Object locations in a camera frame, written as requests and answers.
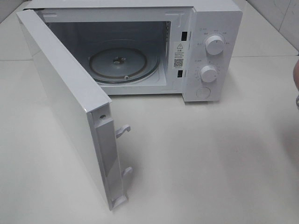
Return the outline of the round door release button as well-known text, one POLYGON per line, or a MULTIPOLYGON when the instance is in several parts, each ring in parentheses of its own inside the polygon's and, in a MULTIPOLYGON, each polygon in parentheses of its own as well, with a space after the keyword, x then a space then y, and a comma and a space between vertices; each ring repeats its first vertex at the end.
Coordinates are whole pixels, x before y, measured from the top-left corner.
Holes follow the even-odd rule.
POLYGON ((196 91, 196 96, 201 99, 208 98, 210 94, 211 94, 211 90, 208 87, 201 87, 196 91))

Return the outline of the white microwave door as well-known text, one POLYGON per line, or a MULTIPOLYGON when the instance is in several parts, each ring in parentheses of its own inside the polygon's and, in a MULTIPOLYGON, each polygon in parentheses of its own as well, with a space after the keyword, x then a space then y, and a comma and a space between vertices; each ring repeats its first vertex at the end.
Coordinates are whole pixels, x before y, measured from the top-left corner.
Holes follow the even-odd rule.
POLYGON ((130 126, 115 129, 111 99, 38 13, 17 17, 50 105, 112 210, 127 199, 124 180, 132 168, 121 169, 116 140, 130 126))

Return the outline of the white timer knob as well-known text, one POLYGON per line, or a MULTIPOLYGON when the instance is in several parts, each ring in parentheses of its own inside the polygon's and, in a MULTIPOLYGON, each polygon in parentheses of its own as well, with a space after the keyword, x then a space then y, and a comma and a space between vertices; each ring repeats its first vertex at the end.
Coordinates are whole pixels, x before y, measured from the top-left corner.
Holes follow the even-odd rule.
POLYGON ((200 78, 205 83, 213 82, 217 79, 218 72, 216 68, 212 65, 204 66, 200 70, 200 78))

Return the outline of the pink round plate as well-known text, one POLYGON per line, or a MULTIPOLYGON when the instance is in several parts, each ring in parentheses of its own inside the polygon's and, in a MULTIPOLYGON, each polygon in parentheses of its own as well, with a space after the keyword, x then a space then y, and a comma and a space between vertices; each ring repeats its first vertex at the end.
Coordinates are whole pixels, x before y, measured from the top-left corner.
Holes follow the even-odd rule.
POLYGON ((299 90, 299 61, 296 62, 293 69, 293 80, 297 90, 299 90))

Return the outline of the glass microwave turntable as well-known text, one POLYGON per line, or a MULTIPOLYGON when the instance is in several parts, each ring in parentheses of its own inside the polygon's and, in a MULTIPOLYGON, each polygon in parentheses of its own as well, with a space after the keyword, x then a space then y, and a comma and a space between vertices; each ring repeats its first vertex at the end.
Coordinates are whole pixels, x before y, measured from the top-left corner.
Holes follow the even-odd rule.
POLYGON ((160 52, 150 42, 130 39, 104 41, 89 57, 93 79, 102 84, 126 84, 147 78, 157 70, 160 52))

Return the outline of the white warning label sticker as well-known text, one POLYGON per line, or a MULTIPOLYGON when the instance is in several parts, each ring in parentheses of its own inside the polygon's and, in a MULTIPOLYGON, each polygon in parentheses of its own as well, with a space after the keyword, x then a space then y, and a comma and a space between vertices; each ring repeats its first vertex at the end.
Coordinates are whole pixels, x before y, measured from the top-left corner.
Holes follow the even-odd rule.
POLYGON ((186 42, 174 42, 173 43, 173 60, 172 66, 174 69, 183 69, 185 67, 187 46, 186 42))

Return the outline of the white microwave oven body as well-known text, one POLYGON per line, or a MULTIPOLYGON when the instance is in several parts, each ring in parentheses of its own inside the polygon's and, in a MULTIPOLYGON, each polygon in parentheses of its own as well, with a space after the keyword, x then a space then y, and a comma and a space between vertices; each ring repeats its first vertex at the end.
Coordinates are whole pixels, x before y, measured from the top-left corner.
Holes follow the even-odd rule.
POLYGON ((232 57, 242 19, 231 0, 33 0, 24 10, 34 10, 61 43, 91 75, 89 57, 104 41, 130 39, 152 43, 160 64, 147 78, 126 84, 102 84, 107 95, 180 94, 185 102, 217 101, 232 57), (218 55, 206 51, 205 40, 224 38, 218 55), (186 42, 185 67, 174 69, 173 43, 186 42), (217 79, 205 83, 200 70, 212 65, 217 79), (197 89, 208 87, 206 99, 197 89))

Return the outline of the upper white power knob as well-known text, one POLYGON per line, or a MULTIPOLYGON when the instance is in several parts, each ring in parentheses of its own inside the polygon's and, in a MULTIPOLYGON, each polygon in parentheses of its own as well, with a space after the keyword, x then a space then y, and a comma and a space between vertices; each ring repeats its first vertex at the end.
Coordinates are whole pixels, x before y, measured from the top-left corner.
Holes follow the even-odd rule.
POLYGON ((224 50, 224 38, 221 35, 214 34, 205 40, 206 51, 210 55, 218 55, 224 50))

